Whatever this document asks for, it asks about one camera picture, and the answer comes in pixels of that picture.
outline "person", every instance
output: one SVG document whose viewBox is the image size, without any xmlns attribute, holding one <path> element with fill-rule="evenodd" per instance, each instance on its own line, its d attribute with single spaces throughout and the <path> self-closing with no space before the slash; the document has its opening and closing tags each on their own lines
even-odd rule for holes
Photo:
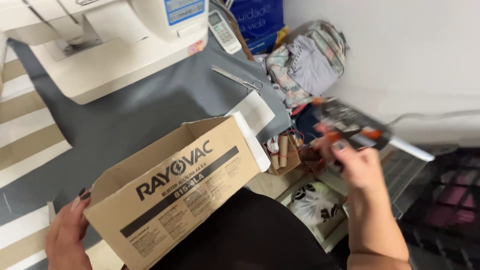
<svg viewBox="0 0 480 270">
<path fill-rule="evenodd" d="M 340 161 L 348 184 L 348 269 L 410 269 L 408 249 L 393 217 L 378 152 L 347 141 L 316 140 L 322 156 Z M 49 270 L 91 270 L 82 239 L 90 193 L 63 207 L 46 239 Z M 151 269 L 339 269 L 310 230 L 288 208 L 240 189 Z"/>
</svg>

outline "white plastic bag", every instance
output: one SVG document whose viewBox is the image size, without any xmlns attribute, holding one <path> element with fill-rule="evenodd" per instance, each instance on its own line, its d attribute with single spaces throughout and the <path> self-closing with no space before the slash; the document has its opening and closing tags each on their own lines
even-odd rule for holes
<svg viewBox="0 0 480 270">
<path fill-rule="evenodd" d="M 300 188 L 290 210 L 308 226 L 318 225 L 334 217 L 341 208 L 338 195 L 320 182 Z"/>
</svg>

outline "gray table cover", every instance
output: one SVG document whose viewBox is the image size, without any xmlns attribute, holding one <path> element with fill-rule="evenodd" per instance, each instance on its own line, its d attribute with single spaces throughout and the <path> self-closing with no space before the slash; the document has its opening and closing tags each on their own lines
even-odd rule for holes
<svg viewBox="0 0 480 270">
<path fill-rule="evenodd" d="M 45 206 L 54 197 L 57 205 L 68 203 L 82 187 L 91 187 L 104 170 L 182 122 L 222 116 L 231 110 L 247 96 L 247 89 L 211 71 L 212 64 L 246 81 L 265 83 L 261 93 L 275 118 L 257 135 L 260 142 L 290 125 L 261 65 L 247 60 L 243 51 L 226 53 L 210 31 L 204 51 L 86 105 L 76 104 L 59 91 L 27 45 L 9 43 L 73 149 L 0 188 L 12 210 L 0 200 L 0 225 Z M 84 245 L 99 240 L 90 227 Z M 47 269 L 47 262 L 29 269 Z"/>
</svg>

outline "sewing machine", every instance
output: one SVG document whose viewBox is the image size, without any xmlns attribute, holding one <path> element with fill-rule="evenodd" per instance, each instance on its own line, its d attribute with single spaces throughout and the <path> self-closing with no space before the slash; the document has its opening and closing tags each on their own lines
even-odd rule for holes
<svg viewBox="0 0 480 270">
<path fill-rule="evenodd" d="M 201 51 L 208 0 L 2 0 L 0 31 L 86 104 Z"/>
</svg>

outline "scissors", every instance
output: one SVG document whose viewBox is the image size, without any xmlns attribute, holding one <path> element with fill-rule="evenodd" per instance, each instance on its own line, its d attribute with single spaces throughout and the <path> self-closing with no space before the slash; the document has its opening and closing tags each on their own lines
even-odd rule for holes
<svg viewBox="0 0 480 270">
<path fill-rule="evenodd" d="M 248 82 L 238 78 L 235 75 L 232 75 L 232 74 L 226 72 L 225 70 L 223 70 L 223 69 L 221 69 L 221 68 L 219 68 L 215 65 L 212 65 L 210 67 L 210 69 L 212 69 L 213 71 L 216 71 L 216 72 L 224 75 L 225 77 L 229 78 L 230 80 L 233 80 L 233 81 L 243 85 L 244 87 L 246 87 L 247 88 L 247 94 L 251 93 L 252 91 L 256 91 L 260 95 L 260 97 L 263 98 L 262 94 L 259 92 L 259 90 L 264 87 L 264 84 L 262 83 L 262 81 L 254 80 L 253 83 L 248 83 Z"/>
</svg>

